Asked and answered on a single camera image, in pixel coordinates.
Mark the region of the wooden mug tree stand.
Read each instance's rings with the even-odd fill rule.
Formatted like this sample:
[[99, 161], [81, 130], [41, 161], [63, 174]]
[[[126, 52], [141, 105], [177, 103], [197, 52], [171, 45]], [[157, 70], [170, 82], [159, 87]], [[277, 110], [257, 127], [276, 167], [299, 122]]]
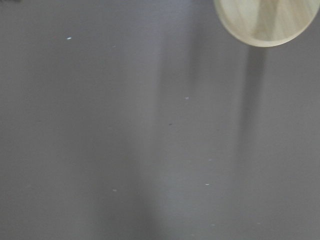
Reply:
[[285, 44], [302, 34], [320, 10], [318, 0], [214, 0], [223, 27], [254, 47]]

